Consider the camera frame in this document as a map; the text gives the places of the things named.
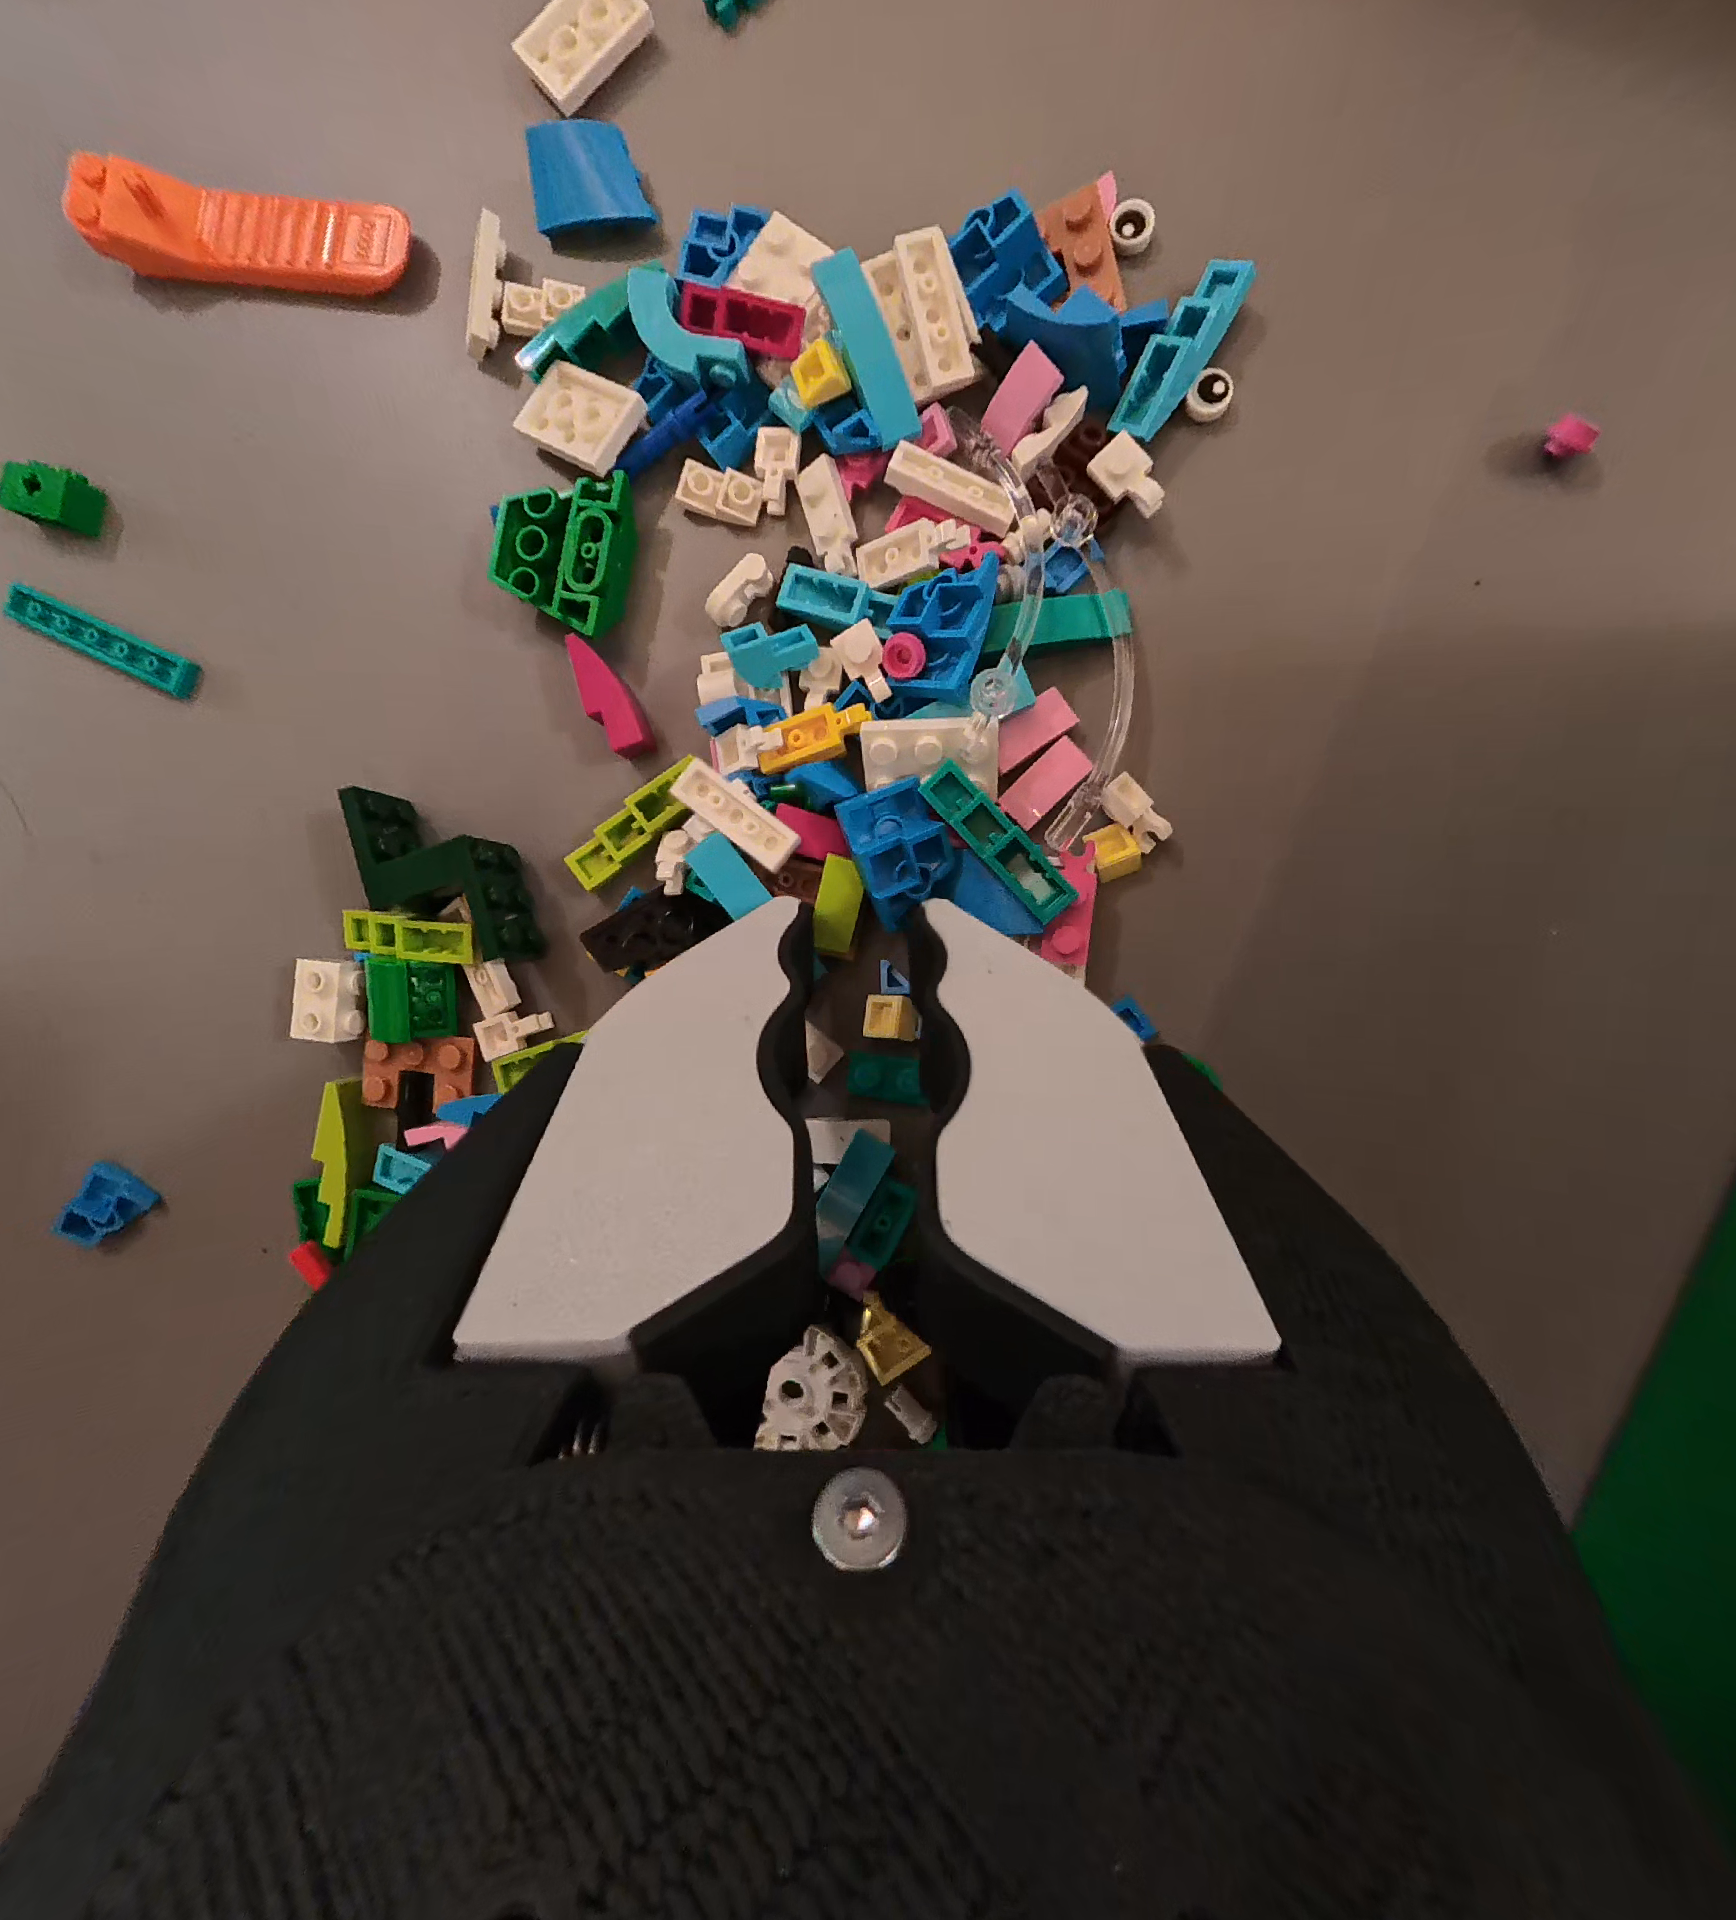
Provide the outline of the green lego brick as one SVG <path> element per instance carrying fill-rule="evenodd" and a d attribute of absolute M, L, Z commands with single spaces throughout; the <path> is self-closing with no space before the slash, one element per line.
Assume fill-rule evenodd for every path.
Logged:
<path fill-rule="evenodd" d="M 0 469 L 0 511 L 80 541 L 98 541 L 109 495 L 75 469 L 8 460 Z"/>

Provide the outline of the long teal lego plate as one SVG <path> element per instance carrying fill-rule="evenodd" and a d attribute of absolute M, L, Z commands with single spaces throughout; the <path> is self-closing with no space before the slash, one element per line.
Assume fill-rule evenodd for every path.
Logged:
<path fill-rule="evenodd" d="M 50 593 L 12 584 L 3 613 L 24 633 L 165 698 L 191 703 L 201 691 L 205 671 L 198 663 L 130 634 Z"/>

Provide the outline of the small blue lego brick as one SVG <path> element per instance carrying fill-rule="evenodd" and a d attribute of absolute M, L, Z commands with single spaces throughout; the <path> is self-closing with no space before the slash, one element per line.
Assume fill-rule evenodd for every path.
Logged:
<path fill-rule="evenodd" d="M 59 1212 L 52 1232 L 78 1246 L 121 1237 L 162 1204 L 162 1195 L 130 1168 L 96 1160 Z"/>

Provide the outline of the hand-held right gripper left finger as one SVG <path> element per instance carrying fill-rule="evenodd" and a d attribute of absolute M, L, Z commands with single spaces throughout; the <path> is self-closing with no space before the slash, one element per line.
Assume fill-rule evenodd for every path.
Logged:
<path fill-rule="evenodd" d="M 822 1310 L 806 1008 L 812 912 L 772 901 L 583 1044 L 454 1327 L 463 1362 L 675 1377 L 746 1447 Z"/>

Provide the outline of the blue curved lego piece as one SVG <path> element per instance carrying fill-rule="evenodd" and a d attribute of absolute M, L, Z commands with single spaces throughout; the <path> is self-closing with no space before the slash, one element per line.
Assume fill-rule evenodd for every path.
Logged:
<path fill-rule="evenodd" d="M 535 226 L 548 240 L 654 229 L 651 202 L 627 136 L 584 117 L 535 122 L 525 133 Z"/>

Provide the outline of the orange lego brick separator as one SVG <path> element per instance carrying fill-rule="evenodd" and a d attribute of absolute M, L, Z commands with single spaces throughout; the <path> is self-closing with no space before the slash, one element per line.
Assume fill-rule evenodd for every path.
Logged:
<path fill-rule="evenodd" d="M 375 299 L 404 276 L 415 230 L 392 204 L 205 189 L 119 154 L 75 152 L 62 209 L 137 276 Z"/>

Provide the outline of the white lego brick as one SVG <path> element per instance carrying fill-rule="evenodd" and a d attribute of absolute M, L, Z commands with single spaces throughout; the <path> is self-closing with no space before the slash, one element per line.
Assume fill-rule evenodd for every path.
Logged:
<path fill-rule="evenodd" d="M 546 2 L 511 50 L 553 108 L 577 119 L 653 33 L 648 2 Z"/>

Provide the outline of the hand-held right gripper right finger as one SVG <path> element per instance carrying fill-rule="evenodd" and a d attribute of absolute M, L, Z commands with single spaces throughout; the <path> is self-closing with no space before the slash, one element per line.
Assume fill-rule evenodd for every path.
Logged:
<path fill-rule="evenodd" d="M 911 921 L 929 1140 L 904 1305 L 956 1448 L 1163 1450 L 1176 1403 L 1285 1383 L 1285 1339 L 1169 1100 L 1085 987 L 963 909 Z"/>

